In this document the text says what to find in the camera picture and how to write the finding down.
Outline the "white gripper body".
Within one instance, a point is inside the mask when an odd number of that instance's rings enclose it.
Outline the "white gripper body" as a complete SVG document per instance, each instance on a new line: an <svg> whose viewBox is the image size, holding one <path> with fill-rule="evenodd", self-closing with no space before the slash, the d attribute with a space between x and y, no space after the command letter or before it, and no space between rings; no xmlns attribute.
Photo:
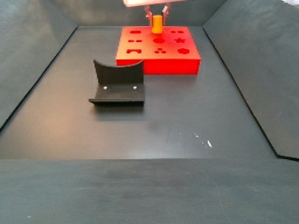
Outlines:
<svg viewBox="0 0 299 224"><path fill-rule="evenodd" d="M123 0L125 7L147 6L153 4L169 4L183 0Z"/></svg>

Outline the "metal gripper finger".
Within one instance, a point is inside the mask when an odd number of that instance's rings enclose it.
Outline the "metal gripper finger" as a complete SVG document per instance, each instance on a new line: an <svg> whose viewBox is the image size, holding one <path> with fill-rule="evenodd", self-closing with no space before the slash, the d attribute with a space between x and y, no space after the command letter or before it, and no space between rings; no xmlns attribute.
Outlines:
<svg viewBox="0 0 299 224"><path fill-rule="evenodd" d="M148 24L149 24L149 26L152 26L152 16L153 16L153 14L152 14L152 12L151 12L151 7L149 7L149 5L147 5L147 6L144 7L144 12L145 12L145 18L147 18L147 20L148 20Z"/></svg>
<svg viewBox="0 0 299 224"><path fill-rule="evenodd" d="M163 7L163 10L161 10L161 15L163 15L163 25L165 25L165 19L169 15L169 9L171 9L171 4L167 3Z"/></svg>

